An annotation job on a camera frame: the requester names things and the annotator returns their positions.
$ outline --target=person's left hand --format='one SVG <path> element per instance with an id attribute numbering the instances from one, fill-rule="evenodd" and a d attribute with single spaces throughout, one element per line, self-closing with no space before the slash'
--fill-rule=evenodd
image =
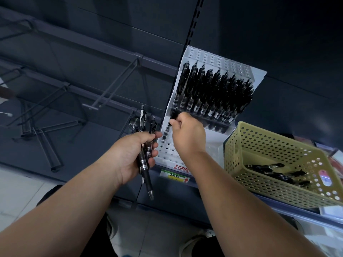
<path id="1" fill-rule="evenodd" d="M 107 168 L 117 172 L 119 182 L 123 185 L 133 179 L 138 173 L 136 158 L 141 150 L 141 145 L 145 142 L 150 142 L 155 138 L 160 138 L 161 132 L 149 134 L 148 132 L 137 132 L 127 135 L 119 139 L 114 145 L 102 155 L 98 162 L 105 164 Z M 158 143 L 153 144 L 152 157 L 148 160 L 150 167 L 155 165 L 155 160 L 158 151 L 155 148 Z"/>

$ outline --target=floor tile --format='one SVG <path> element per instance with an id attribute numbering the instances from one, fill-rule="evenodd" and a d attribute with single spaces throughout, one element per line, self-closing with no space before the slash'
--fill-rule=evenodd
<path id="1" fill-rule="evenodd" d="M 116 205 L 111 205 L 107 213 L 118 226 L 118 232 L 111 240 L 112 244 L 139 252 L 143 244 L 149 214 L 145 211 L 126 209 Z"/>
<path id="2" fill-rule="evenodd" d="M 0 212 L 17 217 L 42 185 L 42 181 L 0 170 Z"/>
<path id="3" fill-rule="evenodd" d="M 152 214 L 145 233 L 142 252 L 163 257 L 178 257 L 182 243 L 199 232 L 184 220 Z"/>
<path id="4" fill-rule="evenodd" d="M 15 220 L 15 217 L 8 216 L 8 215 L 2 215 L 0 214 L 0 232 L 4 230 L 7 226 L 12 224 L 12 222 Z"/>
<path id="5" fill-rule="evenodd" d="M 116 245 L 116 244 L 113 244 L 112 246 L 113 246 L 114 251 L 116 252 L 116 254 L 119 257 L 122 257 L 124 255 L 130 255 L 131 257 L 138 257 L 139 256 L 139 251 L 133 251 L 130 249 L 126 249 L 126 248 L 123 248 L 123 247 Z"/>
<path id="6" fill-rule="evenodd" d="M 45 182 L 41 188 L 37 191 L 37 193 L 33 196 L 33 198 L 30 200 L 30 202 L 26 205 L 26 207 L 21 211 L 19 216 L 17 217 L 20 218 L 23 215 L 27 214 L 30 212 L 32 209 L 34 209 L 37 205 L 37 203 L 43 198 L 43 196 L 52 188 L 54 188 L 58 183 L 51 183 L 51 182 Z"/>
<path id="7" fill-rule="evenodd" d="M 151 255 L 151 254 L 144 253 L 141 251 L 141 254 L 139 255 L 139 257 L 159 257 L 159 256 Z"/>

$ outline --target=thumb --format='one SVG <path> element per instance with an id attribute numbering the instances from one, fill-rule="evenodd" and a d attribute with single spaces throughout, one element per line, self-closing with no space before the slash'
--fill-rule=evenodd
<path id="1" fill-rule="evenodd" d="M 170 119 L 169 122 L 170 122 L 171 126 L 173 127 L 173 132 L 176 130 L 179 130 L 181 128 L 180 123 L 178 121 L 176 121 L 175 119 Z"/>
<path id="2" fill-rule="evenodd" d="M 145 142 L 151 142 L 155 138 L 155 134 L 151 134 L 148 132 L 137 132 L 132 135 L 135 135 L 138 137 L 140 144 L 143 144 Z"/>

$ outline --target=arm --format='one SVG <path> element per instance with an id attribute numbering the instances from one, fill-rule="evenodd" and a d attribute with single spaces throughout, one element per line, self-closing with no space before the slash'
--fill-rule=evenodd
<path id="1" fill-rule="evenodd" d="M 174 146 L 195 177 L 225 256 L 325 256 L 206 153 L 199 121 L 181 113 L 170 123 Z"/>
<path id="2" fill-rule="evenodd" d="M 141 144 L 154 138 L 154 134 L 135 133 L 118 140 L 95 163 L 2 231 L 1 255 L 79 256 L 114 193 L 137 175 L 135 160 Z M 149 159 L 149 164 L 153 166 L 155 160 Z"/>

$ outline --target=pant leg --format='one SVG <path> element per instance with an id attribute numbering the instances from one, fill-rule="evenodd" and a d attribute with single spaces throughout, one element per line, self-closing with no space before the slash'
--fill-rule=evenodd
<path id="1" fill-rule="evenodd" d="M 57 185 L 51 189 L 44 197 L 38 202 L 37 206 L 48 199 L 52 194 L 59 190 L 62 185 Z M 107 213 L 101 218 L 94 233 L 82 251 L 81 257 L 86 256 L 105 256 L 105 257 L 118 257 L 114 252 L 111 241 L 107 234 Z"/>
<path id="2" fill-rule="evenodd" d="M 225 257 L 216 236 L 201 239 L 194 245 L 192 257 L 203 256 Z"/>

